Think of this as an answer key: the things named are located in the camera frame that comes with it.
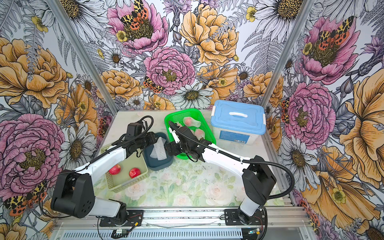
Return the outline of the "white foam net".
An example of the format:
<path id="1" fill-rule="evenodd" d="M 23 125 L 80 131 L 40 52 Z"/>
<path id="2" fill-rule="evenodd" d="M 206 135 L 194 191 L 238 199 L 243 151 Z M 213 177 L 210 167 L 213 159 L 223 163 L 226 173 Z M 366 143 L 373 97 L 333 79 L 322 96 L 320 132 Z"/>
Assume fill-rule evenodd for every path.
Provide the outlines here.
<path id="1" fill-rule="evenodd" d="M 154 148 L 150 154 L 151 158 L 158 159 L 158 153 L 160 152 L 160 146 L 154 145 Z"/>

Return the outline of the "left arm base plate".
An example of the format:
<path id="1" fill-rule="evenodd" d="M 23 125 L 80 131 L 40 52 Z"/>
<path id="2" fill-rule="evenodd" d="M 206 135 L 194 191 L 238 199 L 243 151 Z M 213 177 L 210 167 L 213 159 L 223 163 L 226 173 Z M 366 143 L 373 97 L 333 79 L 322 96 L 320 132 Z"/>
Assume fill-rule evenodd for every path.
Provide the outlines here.
<path id="1" fill-rule="evenodd" d="M 100 227 L 137 227 L 141 226 L 143 210 L 126 210 L 118 213 L 116 217 L 101 217 Z"/>

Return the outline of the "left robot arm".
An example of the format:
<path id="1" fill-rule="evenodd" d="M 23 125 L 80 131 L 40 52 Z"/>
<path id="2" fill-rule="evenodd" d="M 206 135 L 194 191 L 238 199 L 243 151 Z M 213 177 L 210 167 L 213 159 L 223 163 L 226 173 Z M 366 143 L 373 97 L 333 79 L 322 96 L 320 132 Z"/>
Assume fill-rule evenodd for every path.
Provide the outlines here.
<path id="1" fill-rule="evenodd" d="M 78 219 L 107 217 L 123 224 L 128 218 L 126 204 L 96 197 L 93 185 L 115 165 L 157 141 L 157 135 L 150 130 L 153 124 L 151 116 L 128 124 L 126 133 L 104 153 L 75 170 L 58 174 L 51 209 Z"/>

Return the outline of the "bare red apple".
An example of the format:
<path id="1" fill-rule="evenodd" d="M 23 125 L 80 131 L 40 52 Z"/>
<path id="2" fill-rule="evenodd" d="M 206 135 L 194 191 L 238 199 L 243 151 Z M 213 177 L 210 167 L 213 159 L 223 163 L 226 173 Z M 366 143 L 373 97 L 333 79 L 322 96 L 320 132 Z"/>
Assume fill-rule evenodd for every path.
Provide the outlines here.
<path id="1" fill-rule="evenodd" d="M 138 176 L 141 175 L 141 170 L 139 168 L 132 168 L 130 171 L 129 171 L 129 176 L 131 179 L 134 179 Z"/>
<path id="2" fill-rule="evenodd" d="M 113 166 L 110 170 L 109 170 L 109 173 L 114 176 L 114 175 L 117 175 L 121 172 L 121 166 L 120 165 L 115 165 Z"/>

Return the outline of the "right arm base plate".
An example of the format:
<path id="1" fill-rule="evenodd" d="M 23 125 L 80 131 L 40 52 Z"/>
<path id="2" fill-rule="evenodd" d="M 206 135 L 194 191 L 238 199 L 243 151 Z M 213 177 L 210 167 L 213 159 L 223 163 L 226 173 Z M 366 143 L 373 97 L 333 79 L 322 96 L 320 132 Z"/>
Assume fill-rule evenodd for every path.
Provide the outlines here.
<path id="1" fill-rule="evenodd" d="M 256 210 L 252 216 L 241 212 L 240 209 L 224 209 L 224 221 L 226 226 L 260 226 L 267 220 L 266 209 Z"/>

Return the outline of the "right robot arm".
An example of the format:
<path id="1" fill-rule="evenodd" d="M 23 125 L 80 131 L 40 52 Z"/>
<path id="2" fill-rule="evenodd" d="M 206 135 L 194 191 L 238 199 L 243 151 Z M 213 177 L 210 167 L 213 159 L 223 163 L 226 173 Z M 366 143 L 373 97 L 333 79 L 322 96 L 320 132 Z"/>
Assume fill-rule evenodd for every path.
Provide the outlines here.
<path id="1" fill-rule="evenodd" d="M 188 127 L 180 127 L 172 121 L 168 121 L 168 124 L 169 132 L 174 138 L 166 145 L 166 151 L 170 156 L 186 154 L 193 162 L 201 161 L 219 166 L 242 179 L 246 196 L 234 217 L 242 224 L 251 224 L 255 212 L 261 210 L 268 200 L 282 198 L 294 189 L 294 174 L 284 165 L 265 161 L 260 156 L 247 158 L 233 154 L 210 141 L 198 140 Z M 270 167 L 283 170 L 290 178 L 289 187 L 280 194 L 271 194 L 277 179 Z"/>

